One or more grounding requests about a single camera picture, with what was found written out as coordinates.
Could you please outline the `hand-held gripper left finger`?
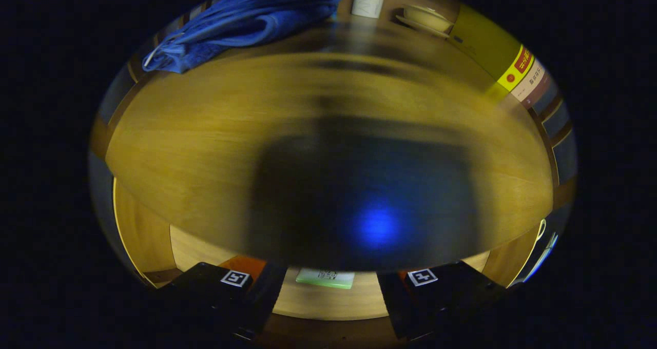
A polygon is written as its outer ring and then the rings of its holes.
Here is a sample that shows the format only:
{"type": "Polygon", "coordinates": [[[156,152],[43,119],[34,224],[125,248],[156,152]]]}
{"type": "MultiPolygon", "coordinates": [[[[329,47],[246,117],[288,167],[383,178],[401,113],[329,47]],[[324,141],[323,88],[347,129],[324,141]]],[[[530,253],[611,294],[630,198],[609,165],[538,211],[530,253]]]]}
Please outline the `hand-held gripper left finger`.
{"type": "Polygon", "coordinates": [[[155,291],[155,321],[175,342],[264,342],[286,271],[249,258],[196,263],[155,291]]]}

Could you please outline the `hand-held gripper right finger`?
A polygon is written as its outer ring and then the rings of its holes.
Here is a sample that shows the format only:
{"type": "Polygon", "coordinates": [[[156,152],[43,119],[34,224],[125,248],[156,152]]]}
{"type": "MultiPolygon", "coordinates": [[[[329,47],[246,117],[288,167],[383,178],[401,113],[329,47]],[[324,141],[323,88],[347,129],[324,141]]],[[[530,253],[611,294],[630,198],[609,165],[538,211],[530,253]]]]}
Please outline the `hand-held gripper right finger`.
{"type": "Polygon", "coordinates": [[[443,338],[507,293],[464,262],[376,276],[394,332],[409,342],[443,338]]]}

